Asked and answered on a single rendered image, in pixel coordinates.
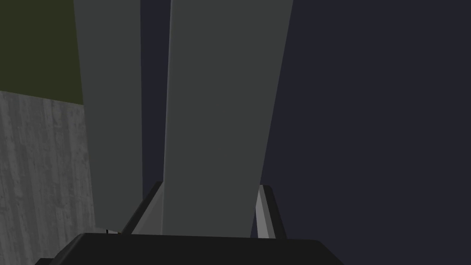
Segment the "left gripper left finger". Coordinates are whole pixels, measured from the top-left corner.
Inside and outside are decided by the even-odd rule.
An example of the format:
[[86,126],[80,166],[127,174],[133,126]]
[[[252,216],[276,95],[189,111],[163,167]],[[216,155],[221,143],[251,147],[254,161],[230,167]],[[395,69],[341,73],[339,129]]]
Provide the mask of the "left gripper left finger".
[[162,233],[163,188],[154,184],[126,224],[121,234],[160,235]]

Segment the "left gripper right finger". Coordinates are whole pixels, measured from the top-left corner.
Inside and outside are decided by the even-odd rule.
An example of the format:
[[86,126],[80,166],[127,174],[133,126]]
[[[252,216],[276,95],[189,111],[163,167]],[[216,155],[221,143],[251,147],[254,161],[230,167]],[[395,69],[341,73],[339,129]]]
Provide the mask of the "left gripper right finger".
[[273,189],[260,185],[255,205],[258,238],[287,239]]

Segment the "dark blue door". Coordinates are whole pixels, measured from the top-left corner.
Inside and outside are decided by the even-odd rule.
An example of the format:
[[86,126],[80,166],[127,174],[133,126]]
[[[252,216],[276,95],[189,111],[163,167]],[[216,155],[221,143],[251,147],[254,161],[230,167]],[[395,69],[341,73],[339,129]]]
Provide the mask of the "dark blue door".
[[[72,1],[96,223],[122,231],[164,179],[172,0]],[[471,0],[293,0],[260,180],[287,239],[254,215],[144,264],[471,265],[470,45]]]

